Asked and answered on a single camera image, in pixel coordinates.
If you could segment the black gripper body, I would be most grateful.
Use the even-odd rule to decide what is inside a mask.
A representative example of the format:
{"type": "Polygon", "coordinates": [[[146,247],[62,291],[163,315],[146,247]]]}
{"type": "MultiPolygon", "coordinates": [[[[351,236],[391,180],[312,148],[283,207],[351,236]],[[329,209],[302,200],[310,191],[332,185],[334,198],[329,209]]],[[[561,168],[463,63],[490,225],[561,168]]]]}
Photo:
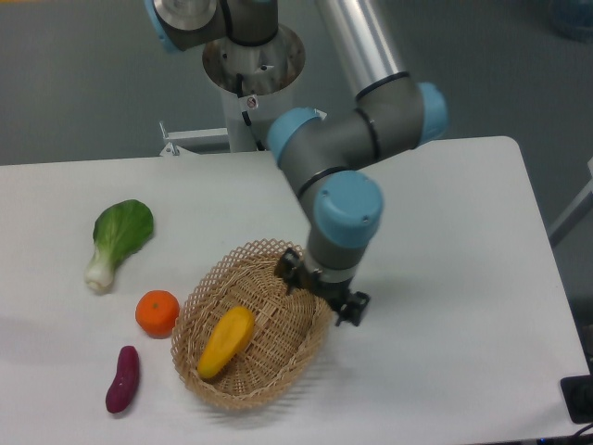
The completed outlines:
{"type": "Polygon", "coordinates": [[[324,299],[335,312],[352,310],[357,305],[357,298],[350,290],[352,273],[337,272],[337,276],[327,275],[323,269],[309,269],[302,261],[296,269],[299,287],[324,299]]]}

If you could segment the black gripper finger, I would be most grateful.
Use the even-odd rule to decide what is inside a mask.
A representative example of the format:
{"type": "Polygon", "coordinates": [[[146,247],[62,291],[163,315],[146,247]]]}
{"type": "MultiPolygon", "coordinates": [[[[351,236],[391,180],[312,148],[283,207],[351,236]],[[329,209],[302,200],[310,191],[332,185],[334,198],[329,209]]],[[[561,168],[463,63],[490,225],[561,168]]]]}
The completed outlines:
{"type": "Polygon", "coordinates": [[[364,292],[344,292],[338,300],[337,319],[335,326],[343,323],[359,326],[365,316],[365,312],[371,297],[364,292]]]}
{"type": "Polygon", "coordinates": [[[289,296],[295,288],[301,288],[300,255],[288,248],[276,264],[276,276],[285,283],[285,295],[289,296]]]}

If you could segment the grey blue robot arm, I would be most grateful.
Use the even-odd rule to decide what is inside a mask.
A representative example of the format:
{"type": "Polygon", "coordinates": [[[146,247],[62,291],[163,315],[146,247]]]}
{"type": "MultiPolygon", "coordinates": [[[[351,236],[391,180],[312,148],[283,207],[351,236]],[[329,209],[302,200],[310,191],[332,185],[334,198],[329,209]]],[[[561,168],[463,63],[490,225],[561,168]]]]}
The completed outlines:
{"type": "Polygon", "coordinates": [[[294,105],[305,48],[279,21],[276,2],[145,3],[167,50],[202,48],[230,149],[271,152],[309,220],[304,253],[288,249],[276,275],[289,289],[324,299],[339,322],[359,324],[370,299],[350,283],[384,206],[363,170],[438,138],[448,109],[435,85],[410,77],[376,2],[321,1],[317,8],[356,100],[340,117],[294,105]]]}

